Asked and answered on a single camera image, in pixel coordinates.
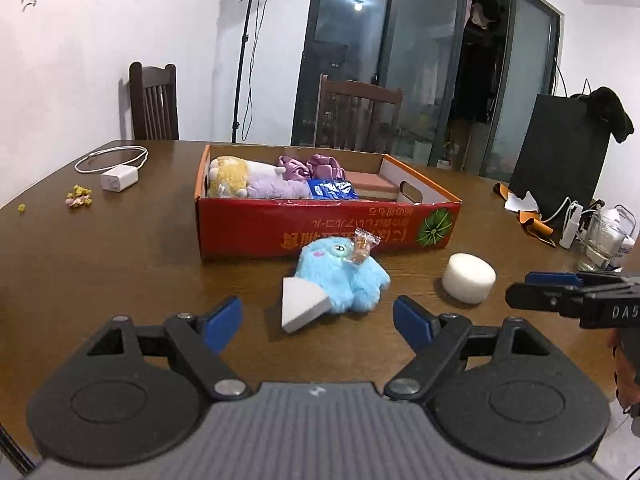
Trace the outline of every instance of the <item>white logo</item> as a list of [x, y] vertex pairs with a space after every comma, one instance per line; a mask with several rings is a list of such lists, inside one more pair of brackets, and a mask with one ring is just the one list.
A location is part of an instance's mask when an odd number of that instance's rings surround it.
[[309, 393], [314, 397], [320, 397], [326, 393], [326, 390], [322, 386], [315, 386], [309, 390]]
[[620, 312], [620, 307], [616, 305], [613, 307], [611, 319], [638, 317], [638, 315], [640, 315], [640, 305], [634, 305], [633, 307], [626, 306], [622, 312]]

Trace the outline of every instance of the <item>table surface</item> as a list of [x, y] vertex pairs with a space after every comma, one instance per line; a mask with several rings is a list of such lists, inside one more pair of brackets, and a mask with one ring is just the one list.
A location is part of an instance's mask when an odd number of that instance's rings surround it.
[[[508, 285], [530, 270], [573, 268], [570, 252], [524, 233], [492, 193], [492, 181], [418, 167], [463, 200], [449, 245], [380, 254], [391, 287], [373, 312], [325, 316], [288, 336], [280, 328], [279, 297], [295, 259], [201, 262], [193, 188], [205, 143], [140, 144], [149, 148], [149, 160], [139, 182], [123, 193], [101, 191], [99, 175], [80, 175], [70, 164], [0, 210], [0, 421], [31, 449], [24, 416], [28, 398], [116, 314], [159, 324], [177, 312], [203, 313], [235, 294], [244, 304], [244, 323], [223, 358], [252, 386], [264, 380], [371, 380], [380, 387], [413, 356], [392, 322], [398, 295], [411, 296], [435, 314], [458, 312], [476, 324], [500, 325], [514, 314], [504, 303]], [[94, 167], [122, 155], [106, 155]], [[74, 184], [94, 190], [91, 207], [65, 205]], [[18, 212], [20, 203], [24, 213]], [[479, 306], [447, 298], [439, 284], [447, 259], [458, 252], [475, 254], [497, 271], [491, 295]], [[583, 331], [577, 321], [555, 314], [525, 317], [612, 396], [605, 331]]]

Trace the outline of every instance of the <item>human hand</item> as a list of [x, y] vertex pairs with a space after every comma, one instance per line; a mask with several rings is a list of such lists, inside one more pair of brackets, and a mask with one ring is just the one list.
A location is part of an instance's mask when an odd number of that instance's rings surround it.
[[629, 406], [640, 402], [640, 386], [636, 384], [636, 373], [638, 371], [626, 358], [622, 346], [620, 346], [620, 333], [618, 330], [613, 330], [609, 334], [607, 345], [609, 348], [613, 348], [613, 355], [616, 360], [616, 384], [618, 385], [616, 396], [620, 406], [627, 409]]

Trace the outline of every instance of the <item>red cardboard box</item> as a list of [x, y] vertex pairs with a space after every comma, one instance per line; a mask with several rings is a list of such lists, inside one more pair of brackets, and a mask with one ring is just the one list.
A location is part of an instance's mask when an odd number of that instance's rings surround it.
[[[315, 153], [335, 157], [347, 171], [384, 176], [400, 187], [398, 202], [207, 198], [209, 164], [218, 156], [276, 165], [280, 155], [306, 162]], [[444, 247], [462, 203], [389, 155], [246, 144], [205, 147], [194, 200], [202, 258], [298, 254], [302, 247], [321, 237], [351, 237], [356, 227], [380, 237], [377, 251]]]

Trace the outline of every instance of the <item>floor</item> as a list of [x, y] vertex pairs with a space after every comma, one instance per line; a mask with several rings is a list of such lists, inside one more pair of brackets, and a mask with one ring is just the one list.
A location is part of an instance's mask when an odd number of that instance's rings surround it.
[[[640, 418], [638, 429], [632, 433], [632, 421], [622, 413], [617, 401], [610, 405], [611, 423], [607, 434], [600, 445], [595, 462], [613, 478], [625, 480], [626, 476], [640, 465]], [[11, 463], [0, 454], [0, 480], [17, 480], [20, 474]], [[634, 477], [640, 480], [640, 472]]]

